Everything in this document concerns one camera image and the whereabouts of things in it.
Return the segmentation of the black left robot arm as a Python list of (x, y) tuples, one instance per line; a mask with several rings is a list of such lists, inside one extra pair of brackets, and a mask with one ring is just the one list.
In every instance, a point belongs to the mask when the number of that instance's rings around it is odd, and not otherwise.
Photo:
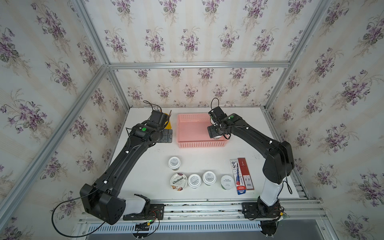
[(119, 198), (123, 184), (139, 158), (163, 139), (163, 130), (169, 123), (170, 115), (153, 110), (148, 120), (128, 130), (128, 139), (108, 169), (92, 184), (85, 184), (80, 197), (85, 212), (114, 225), (126, 215), (147, 217), (151, 200), (134, 194), (133, 199)]

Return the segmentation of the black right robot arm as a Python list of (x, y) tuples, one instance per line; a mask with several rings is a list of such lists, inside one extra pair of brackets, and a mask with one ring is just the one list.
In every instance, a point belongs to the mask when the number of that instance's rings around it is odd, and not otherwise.
[(232, 135), (239, 137), (264, 158), (263, 173), (266, 178), (258, 199), (266, 207), (274, 206), (283, 189), (283, 181), (295, 167), (292, 146), (287, 141), (279, 142), (262, 134), (237, 114), (227, 115), (221, 107), (209, 111), (212, 125), (207, 127), (211, 139)]

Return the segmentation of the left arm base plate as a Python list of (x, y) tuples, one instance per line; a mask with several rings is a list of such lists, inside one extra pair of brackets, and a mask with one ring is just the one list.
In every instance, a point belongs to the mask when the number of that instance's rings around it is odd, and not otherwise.
[(164, 218), (164, 204), (150, 204), (146, 206), (139, 214), (124, 215), (124, 221), (141, 221), (141, 220), (162, 220)]

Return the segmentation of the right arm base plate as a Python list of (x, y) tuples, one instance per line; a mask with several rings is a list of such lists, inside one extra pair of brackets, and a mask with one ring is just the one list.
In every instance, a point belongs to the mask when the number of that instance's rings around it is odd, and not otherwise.
[(285, 208), (277, 201), (272, 206), (263, 202), (242, 203), (242, 214), (246, 219), (279, 219), (284, 214)]

